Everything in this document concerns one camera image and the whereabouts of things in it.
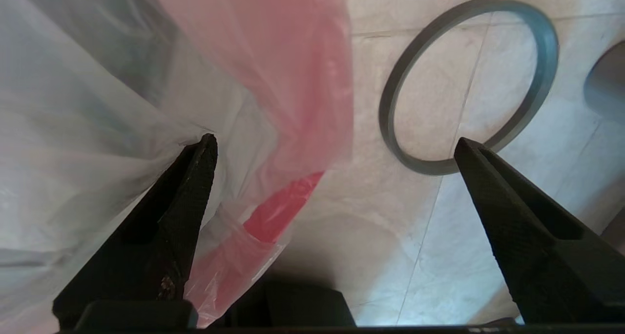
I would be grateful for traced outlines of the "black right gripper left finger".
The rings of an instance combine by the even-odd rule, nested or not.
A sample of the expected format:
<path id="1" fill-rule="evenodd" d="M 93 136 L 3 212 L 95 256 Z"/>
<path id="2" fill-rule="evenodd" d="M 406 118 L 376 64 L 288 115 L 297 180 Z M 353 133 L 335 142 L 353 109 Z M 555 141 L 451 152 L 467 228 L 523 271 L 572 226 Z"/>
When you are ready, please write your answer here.
<path id="1" fill-rule="evenodd" d="M 186 146 L 53 302 L 62 330 L 193 330 L 185 284 L 211 194 L 217 140 Z"/>

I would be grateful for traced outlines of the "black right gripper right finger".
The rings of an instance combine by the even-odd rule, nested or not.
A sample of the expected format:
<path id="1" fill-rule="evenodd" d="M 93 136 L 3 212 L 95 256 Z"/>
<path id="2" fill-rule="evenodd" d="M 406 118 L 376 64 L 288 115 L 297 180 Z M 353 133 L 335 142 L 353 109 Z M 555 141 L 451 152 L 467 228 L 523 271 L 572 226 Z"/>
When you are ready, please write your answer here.
<path id="1" fill-rule="evenodd" d="M 525 323 L 623 325 L 620 252 L 484 145 L 455 161 Z"/>

